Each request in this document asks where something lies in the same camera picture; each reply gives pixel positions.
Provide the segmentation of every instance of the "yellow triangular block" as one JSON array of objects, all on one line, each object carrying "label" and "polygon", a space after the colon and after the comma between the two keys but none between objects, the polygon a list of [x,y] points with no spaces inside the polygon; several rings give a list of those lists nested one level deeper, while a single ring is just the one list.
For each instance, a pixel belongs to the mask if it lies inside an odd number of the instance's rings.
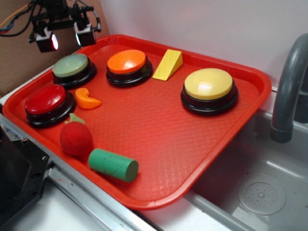
[{"label": "yellow triangular block", "polygon": [[167,50],[153,78],[166,81],[183,64],[182,52]]}]

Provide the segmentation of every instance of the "metal countertop edge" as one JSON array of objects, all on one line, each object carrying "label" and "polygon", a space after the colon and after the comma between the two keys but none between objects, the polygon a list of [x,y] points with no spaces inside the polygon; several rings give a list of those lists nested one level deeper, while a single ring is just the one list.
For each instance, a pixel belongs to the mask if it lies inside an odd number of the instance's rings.
[{"label": "metal countertop edge", "polygon": [[15,134],[31,140],[52,160],[48,178],[70,199],[83,208],[105,230],[155,231],[143,219],[120,204],[116,199],[97,187],[83,175],[74,170],[53,152],[29,136],[4,115],[0,114],[0,123],[9,127]]}]

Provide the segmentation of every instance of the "white wall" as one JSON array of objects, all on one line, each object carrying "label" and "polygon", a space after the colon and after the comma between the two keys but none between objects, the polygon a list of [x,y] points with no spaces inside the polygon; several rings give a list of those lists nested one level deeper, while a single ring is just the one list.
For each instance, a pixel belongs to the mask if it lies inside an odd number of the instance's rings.
[{"label": "white wall", "polygon": [[125,34],[244,64],[279,83],[307,0],[100,0],[110,34]]}]

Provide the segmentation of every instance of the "button cap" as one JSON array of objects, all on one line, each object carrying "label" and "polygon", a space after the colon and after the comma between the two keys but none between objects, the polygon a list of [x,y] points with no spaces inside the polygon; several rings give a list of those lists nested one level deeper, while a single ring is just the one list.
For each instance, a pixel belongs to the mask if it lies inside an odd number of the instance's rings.
[{"label": "button cap", "polygon": [[187,94],[195,99],[215,100],[230,92],[232,77],[221,69],[201,69],[187,76],[184,86]]},{"label": "button cap", "polygon": [[25,109],[32,115],[41,115],[59,107],[66,98],[66,91],[60,85],[45,86],[30,95]]},{"label": "button cap", "polygon": [[71,54],[55,63],[52,71],[57,77],[69,77],[84,70],[88,65],[88,57],[84,54]]},{"label": "button cap", "polygon": [[144,52],[139,50],[121,51],[107,62],[109,70],[115,74],[128,74],[142,68],[146,63]]}]

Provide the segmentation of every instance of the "tray rim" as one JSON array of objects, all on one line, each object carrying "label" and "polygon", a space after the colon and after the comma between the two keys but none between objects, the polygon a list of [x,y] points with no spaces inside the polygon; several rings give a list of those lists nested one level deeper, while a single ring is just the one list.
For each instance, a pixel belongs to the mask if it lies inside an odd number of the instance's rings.
[{"label": "tray rim", "polygon": [[[194,53],[194,52],[185,51],[185,50],[182,50],[182,49],[177,49],[177,48],[170,47],[170,46],[167,46],[167,45],[162,45],[162,44],[159,44],[159,43],[155,43],[155,42],[151,42],[151,41],[147,41],[147,40],[143,40],[143,39],[135,38],[135,37],[131,37],[131,36],[126,36],[126,35],[109,35],[109,36],[100,38],[100,39],[97,40],[96,45],[82,48],[82,49],[78,50],[76,53],[84,53],[86,55],[92,54],[97,49],[104,47],[104,44],[116,45],[116,44],[119,44],[119,42],[124,42],[124,41],[132,41],[132,42],[136,42],[137,44],[142,42],[143,44],[146,44],[147,46],[155,47],[155,48],[157,48],[155,50],[158,53],[157,55],[160,55],[160,56],[163,56],[167,49],[182,51],[183,60],[187,64],[190,64],[190,62],[192,62],[192,60],[195,60],[195,59],[200,60],[200,62],[204,62],[204,60],[207,60],[207,61],[211,61],[212,63],[216,63],[216,64],[220,64],[220,65],[222,64],[222,65],[230,66],[230,67],[233,67],[233,68],[236,68],[236,69],[241,69],[241,70],[246,71],[246,72],[254,73],[259,77],[259,79],[250,79],[249,81],[247,79],[244,79],[244,80],[246,80],[246,81],[248,81],[248,82],[250,82],[254,85],[256,85],[256,84],[259,85],[259,87],[257,87],[257,89],[259,91],[259,97],[257,98],[257,100],[254,101],[253,104],[251,104],[250,108],[247,109],[241,115],[240,119],[233,124],[231,129],[229,129],[228,132],[225,133],[223,139],[221,139],[214,146],[214,148],[208,153],[208,155],[206,156],[206,160],[203,159],[202,162],[199,163],[199,165],[194,169],[194,171],[186,178],[186,180],[183,182],[183,184],[181,184],[171,194],[169,194],[165,197],[159,198],[157,200],[141,201],[141,200],[135,199],[135,198],[123,193],[116,186],[114,186],[111,182],[105,180],[104,178],[102,180],[102,177],[99,177],[100,181],[103,181],[105,187],[103,188],[101,186],[101,184],[98,185],[98,187],[100,187],[102,190],[106,191],[108,194],[110,194],[112,197],[117,199],[119,202],[121,202],[125,206],[132,208],[132,209],[136,209],[136,210],[157,209],[157,208],[164,207],[164,206],[166,206],[166,205],[168,205],[172,202],[175,202],[176,200],[180,199],[184,194],[186,194],[186,192],[190,189],[190,187],[197,181],[198,177],[215,160],[215,158],[219,155],[219,153],[222,151],[222,149],[233,139],[233,137],[239,132],[239,130],[246,124],[246,122],[248,122],[248,120],[253,116],[253,114],[259,109],[259,107],[262,105],[262,103],[268,98],[268,96],[270,95],[270,92],[271,92],[271,82],[270,82],[268,76],[265,73],[263,73],[263,72],[261,72],[257,69],[248,67],[248,66],[232,63],[232,62],[229,62],[229,61],[224,61],[222,59],[217,59],[217,58],[213,58],[213,57],[210,57],[210,56],[201,55],[201,54],[197,54],[197,53]],[[14,102],[12,102],[14,100],[14,98],[17,98],[18,95],[21,94],[21,92],[23,91],[23,89],[26,86],[28,87],[32,84],[38,84],[38,83],[43,84],[44,76],[46,76],[51,71],[52,71],[51,68],[49,68],[48,70],[46,70],[46,72],[41,73],[37,78],[35,78],[31,82],[25,84],[25,86],[21,87],[14,94],[12,94],[3,106],[3,109],[2,109],[3,114],[9,120],[11,120],[13,123],[15,123],[18,127],[20,127],[22,130],[24,130],[26,132],[27,132],[28,128],[25,127],[26,125],[23,123],[23,121],[16,118],[15,115],[10,111],[9,105],[14,103]],[[34,139],[36,139],[38,142],[40,142],[42,145],[44,145],[42,143],[42,140],[39,137],[34,137]],[[50,149],[54,153],[53,150],[55,148],[53,146],[51,146],[51,148],[48,148],[48,147],[46,147],[46,148]],[[87,177],[89,179],[89,176],[87,176],[88,174],[83,173],[82,171],[80,171],[80,169],[79,170],[76,169],[76,170],[79,171],[82,175],[84,175],[85,177]]]}]

